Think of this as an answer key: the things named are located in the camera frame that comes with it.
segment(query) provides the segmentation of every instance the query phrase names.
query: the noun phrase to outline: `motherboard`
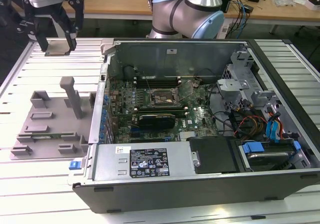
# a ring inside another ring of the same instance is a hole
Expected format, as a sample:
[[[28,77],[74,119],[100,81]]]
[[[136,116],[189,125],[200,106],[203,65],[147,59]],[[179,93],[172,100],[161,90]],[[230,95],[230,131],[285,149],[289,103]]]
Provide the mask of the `motherboard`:
[[[174,142],[218,134],[208,111],[208,85],[195,78],[111,78],[105,100],[112,129],[105,143]]]

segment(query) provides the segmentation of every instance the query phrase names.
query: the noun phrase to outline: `slotted metal table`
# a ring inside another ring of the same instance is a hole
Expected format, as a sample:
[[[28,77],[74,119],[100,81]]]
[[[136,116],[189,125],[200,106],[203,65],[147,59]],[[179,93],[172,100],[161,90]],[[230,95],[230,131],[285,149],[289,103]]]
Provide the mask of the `slotted metal table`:
[[[319,74],[293,45],[281,40],[256,41],[320,128]],[[11,161],[10,148],[31,107],[30,97],[34,90],[46,90],[50,97],[64,97],[64,90],[59,86],[60,78],[73,76],[80,96],[96,91],[103,62],[101,39],[79,38],[77,42],[76,50],[65,57],[45,57],[36,43],[29,43],[0,88],[1,224],[320,222],[320,185],[304,188],[282,201],[100,215],[93,213],[73,193],[68,177],[71,159]],[[264,74],[260,75],[271,89]]]

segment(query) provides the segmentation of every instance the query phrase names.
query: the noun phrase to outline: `floor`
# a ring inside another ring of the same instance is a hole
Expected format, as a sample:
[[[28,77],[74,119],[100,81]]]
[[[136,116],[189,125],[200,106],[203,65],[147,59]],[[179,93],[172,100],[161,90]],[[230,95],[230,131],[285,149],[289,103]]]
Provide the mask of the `floor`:
[[[44,27],[50,27],[46,28],[46,36],[55,36],[55,30],[50,22],[43,20],[42,23]],[[320,29],[316,27],[305,27],[299,36],[295,36],[298,26],[279,26],[273,35],[269,33],[270,27],[270,25],[248,23],[240,38],[289,39],[307,58],[320,44]],[[79,32],[78,37],[145,37],[150,29],[150,21],[88,19],[85,20],[83,30]],[[236,35],[236,32],[233,33],[231,38],[235,38]],[[2,84],[28,43],[28,37],[24,33],[17,34],[8,26],[0,26],[0,37],[0,84]],[[317,70],[320,70],[320,48],[309,60]]]

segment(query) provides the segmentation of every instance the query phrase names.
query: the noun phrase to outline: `power supply label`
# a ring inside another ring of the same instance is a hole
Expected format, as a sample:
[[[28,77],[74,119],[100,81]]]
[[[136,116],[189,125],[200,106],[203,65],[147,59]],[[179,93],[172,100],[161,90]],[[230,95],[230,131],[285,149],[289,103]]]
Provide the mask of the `power supply label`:
[[[130,176],[132,178],[170,176],[167,149],[130,150]]]

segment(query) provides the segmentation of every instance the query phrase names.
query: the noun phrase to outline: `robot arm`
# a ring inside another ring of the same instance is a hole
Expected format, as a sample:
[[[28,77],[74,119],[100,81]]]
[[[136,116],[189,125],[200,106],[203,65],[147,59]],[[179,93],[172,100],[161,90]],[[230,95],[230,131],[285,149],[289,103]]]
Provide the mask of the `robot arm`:
[[[13,25],[18,32],[26,31],[30,38],[36,39],[43,52],[47,51],[49,43],[45,34],[39,27],[39,19],[36,15],[50,15],[55,22],[65,32],[65,37],[70,51],[75,50],[77,45],[77,31],[82,29],[84,20],[84,0],[67,0],[70,6],[75,10],[75,22],[72,22],[62,2],[65,0],[0,0],[0,16]],[[25,19],[14,9],[12,3],[16,3],[24,9]]]
[[[224,22],[222,0],[153,0],[149,38],[214,38]]]

